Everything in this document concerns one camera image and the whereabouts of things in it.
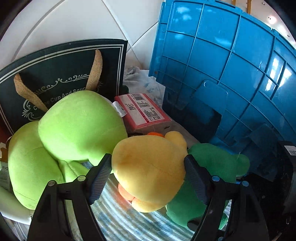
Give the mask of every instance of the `plush toy head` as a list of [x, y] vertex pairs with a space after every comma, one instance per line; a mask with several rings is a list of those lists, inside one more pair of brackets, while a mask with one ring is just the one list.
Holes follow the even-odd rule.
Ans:
[[79, 162], [97, 165], [124, 138], [122, 119], [102, 96], [92, 91], [66, 96], [10, 141], [8, 166], [17, 199], [35, 209], [50, 180], [72, 182], [86, 175]]
[[[211, 175], [221, 177], [225, 182], [235, 183], [237, 176], [247, 173], [249, 159], [240, 155], [231, 155], [211, 144], [196, 144], [188, 150], [198, 164], [205, 167]], [[167, 215], [177, 224], [186, 227], [188, 221], [201, 218], [206, 206], [197, 198], [191, 184], [185, 181], [174, 199], [166, 205]], [[223, 228], [227, 222], [224, 214], [220, 223]]]
[[165, 137], [134, 136], [120, 141], [112, 155], [112, 169], [121, 193], [139, 212], [152, 212], [173, 199], [184, 182], [187, 144], [171, 131]]

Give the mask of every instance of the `ribbed blue plastic panel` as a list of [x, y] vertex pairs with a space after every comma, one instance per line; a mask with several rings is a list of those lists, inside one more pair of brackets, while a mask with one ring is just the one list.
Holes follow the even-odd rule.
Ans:
[[275, 30], [214, 0], [163, 3], [149, 75], [163, 109], [201, 142], [259, 171], [277, 140], [296, 144], [296, 51]]

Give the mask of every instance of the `ceiling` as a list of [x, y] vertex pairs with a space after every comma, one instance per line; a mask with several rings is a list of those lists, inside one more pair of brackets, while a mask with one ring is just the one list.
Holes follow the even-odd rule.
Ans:
[[[232, 4], [232, 0], [222, 0]], [[247, 11], [247, 0], [236, 0], [236, 6]], [[278, 14], [263, 0], [251, 1], [251, 15], [283, 35], [296, 48], [296, 42]]]

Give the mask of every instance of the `white wall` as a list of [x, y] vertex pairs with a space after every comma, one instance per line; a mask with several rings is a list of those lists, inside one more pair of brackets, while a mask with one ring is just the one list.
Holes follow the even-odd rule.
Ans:
[[33, 51], [92, 39], [128, 40], [126, 66], [149, 69], [163, 0], [33, 0], [0, 41], [0, 69]]

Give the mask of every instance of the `blue plastic crate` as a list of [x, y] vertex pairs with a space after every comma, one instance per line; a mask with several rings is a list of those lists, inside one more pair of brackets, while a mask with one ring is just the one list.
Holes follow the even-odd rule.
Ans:
[[162, 5], [149, 75], [166, 86], [164, 111], [199, 141], [246, 154], [250, 171], [269, 179], [277, 140], [296, 144], [295, 70], [295, 49], [240, 8]]

